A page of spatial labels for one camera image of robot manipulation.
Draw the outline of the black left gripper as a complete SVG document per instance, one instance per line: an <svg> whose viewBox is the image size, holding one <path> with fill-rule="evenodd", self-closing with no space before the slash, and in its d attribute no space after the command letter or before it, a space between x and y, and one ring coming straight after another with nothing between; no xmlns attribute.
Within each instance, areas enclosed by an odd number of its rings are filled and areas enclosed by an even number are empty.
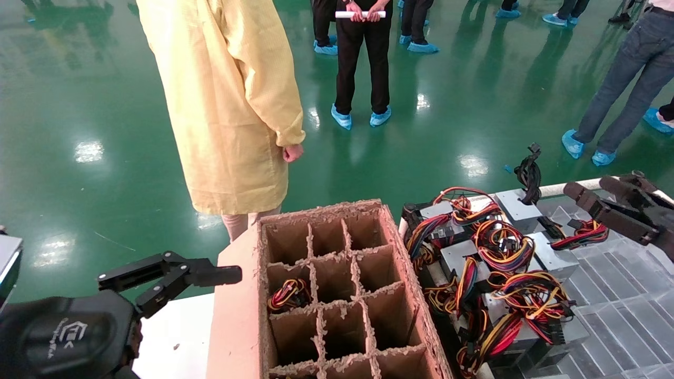
<svg viewBox="0 0 674 379"><path fill-rule="evenodd" d="M214 266L205 257L166 251L100 274L101 292L95 295L7 305L1 377L137 378L132 366L142 341L140 317L154 316L190 286L236 285L242 279L238 265ZM137 310L116 294L148 282L154 285L137 296Z"/></svg>

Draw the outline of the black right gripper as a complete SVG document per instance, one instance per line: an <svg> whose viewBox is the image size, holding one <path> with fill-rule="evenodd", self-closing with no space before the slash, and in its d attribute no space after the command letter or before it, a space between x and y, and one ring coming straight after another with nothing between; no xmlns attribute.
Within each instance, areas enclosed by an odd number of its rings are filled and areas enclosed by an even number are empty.
<svg viewBox="0 0 674 379"><path fill-rule="evenodd" d="M604 176L600 187L616 197L608 201L579 182L563 193L591 218L641 245L659 247L673 261L672 198L643 175Z"/></svg>

